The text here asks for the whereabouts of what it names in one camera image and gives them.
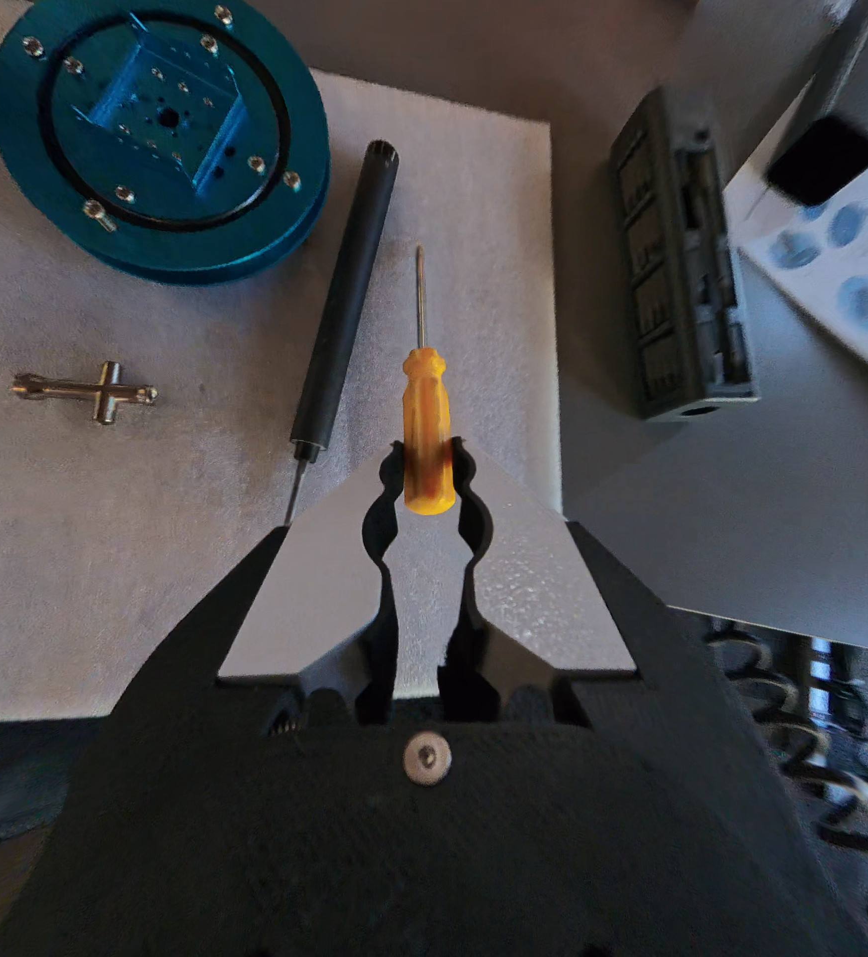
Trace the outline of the white foam sheet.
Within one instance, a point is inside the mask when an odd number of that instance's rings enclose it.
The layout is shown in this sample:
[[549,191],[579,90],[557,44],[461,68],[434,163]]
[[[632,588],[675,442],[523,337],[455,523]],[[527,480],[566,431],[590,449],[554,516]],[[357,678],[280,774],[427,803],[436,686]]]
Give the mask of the white foam sheet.
[[[289,432],[369,140],[401,159],[330,450],[327,491],[401,433],[426,248],[454,429],[562,500],[551,126],[315,74],[332,138],[321,218],[241,281],[141,281],[75,248],[0,160],[0,720],[96,716],[279,522]],[[15,376],[151,385],[114,424]]]

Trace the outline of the yellow-handled screwdriver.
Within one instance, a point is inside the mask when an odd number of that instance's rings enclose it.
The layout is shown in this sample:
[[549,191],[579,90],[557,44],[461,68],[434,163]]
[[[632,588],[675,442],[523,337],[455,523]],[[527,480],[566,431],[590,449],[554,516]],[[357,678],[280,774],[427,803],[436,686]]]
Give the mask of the yellow-handled screwdriver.
[[449,399],[442,377],[446,363],[428,344],[425,250],[416,248],[417,347],[405,362],[404,501],[412,512],[433,517],[451,509],[453,485]]

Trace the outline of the black screwdriver bit case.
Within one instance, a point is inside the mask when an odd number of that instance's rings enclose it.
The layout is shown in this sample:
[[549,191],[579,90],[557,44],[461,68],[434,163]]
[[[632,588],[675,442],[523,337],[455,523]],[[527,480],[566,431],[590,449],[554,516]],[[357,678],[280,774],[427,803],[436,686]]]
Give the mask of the black screwdriver bit case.
[[611,146],[635,402],[678,422],[760,398],[712,102],[661,84]]

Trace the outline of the person's jeans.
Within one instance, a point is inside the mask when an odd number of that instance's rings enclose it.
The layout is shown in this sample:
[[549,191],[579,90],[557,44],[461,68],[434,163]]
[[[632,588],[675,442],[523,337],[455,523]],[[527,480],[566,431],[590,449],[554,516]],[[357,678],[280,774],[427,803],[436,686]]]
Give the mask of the person's jeans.
[[0,722],[0,843],[56,820],[104,719]]

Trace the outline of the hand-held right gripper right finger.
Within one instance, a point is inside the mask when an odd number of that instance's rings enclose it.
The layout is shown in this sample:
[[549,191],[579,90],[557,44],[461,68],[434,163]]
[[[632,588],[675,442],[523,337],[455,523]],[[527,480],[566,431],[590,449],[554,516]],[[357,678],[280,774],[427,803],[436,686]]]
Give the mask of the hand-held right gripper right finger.
[[470,556],[438,667],[452,724],[591,724],[575,685],[638,676],[568,521],[491,457],[452,439]]

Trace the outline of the metal cross wrench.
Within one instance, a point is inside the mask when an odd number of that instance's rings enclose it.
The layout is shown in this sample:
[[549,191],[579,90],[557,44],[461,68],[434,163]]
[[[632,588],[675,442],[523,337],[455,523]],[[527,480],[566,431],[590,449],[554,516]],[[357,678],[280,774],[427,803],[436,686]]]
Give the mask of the metal cross wrench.
[[95,382],[48,378],[36,373],[15,376],[11,391],[23,400],[65,399],[93,403],[93,420],[100,425],[114,424],[122,406],[151,407],[158,389],[151,385],[131,385],[122,380],[122,365],[103,363]]

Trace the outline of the blue round metal turntable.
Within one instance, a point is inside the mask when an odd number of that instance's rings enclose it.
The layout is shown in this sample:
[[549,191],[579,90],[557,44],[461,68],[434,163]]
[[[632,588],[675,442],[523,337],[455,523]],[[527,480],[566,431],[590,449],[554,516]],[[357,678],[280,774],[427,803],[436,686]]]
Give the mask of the blue round metal turntable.
[[289,256],[332,172],[313,75],[248,2],[34,2],[0,44],[0,155],[74,244],[178,286]]

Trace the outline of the printed instruction sheet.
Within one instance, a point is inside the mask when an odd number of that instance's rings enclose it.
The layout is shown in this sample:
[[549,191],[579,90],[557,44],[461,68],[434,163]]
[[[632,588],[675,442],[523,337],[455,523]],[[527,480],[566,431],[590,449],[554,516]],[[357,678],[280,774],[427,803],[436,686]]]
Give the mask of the printed instruction sheet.
[[868,170],[832,199],[800,207],[765,181],[777,140],[764,138],[727,184],[735,241],[780,292],[868,364]]

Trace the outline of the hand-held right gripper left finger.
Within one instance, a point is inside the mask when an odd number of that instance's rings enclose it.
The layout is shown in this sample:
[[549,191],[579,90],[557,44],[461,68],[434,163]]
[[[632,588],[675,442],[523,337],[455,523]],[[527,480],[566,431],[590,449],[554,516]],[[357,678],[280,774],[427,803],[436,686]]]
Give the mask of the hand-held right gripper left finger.
[[359,724],[391,713],[399,620],[385,556],[399,525],[396,440],[290,526],[218,673],[228,685],[336,692]]

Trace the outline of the black rectangular case sleeve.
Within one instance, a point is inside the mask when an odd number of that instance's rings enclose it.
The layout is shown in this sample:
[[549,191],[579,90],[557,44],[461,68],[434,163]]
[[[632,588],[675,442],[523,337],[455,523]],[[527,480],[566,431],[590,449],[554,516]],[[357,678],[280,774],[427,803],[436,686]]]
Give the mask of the black rectangular case sleeve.
[[824,47],[765,179],[813,207],[867,169],[868,1],[857,1]]

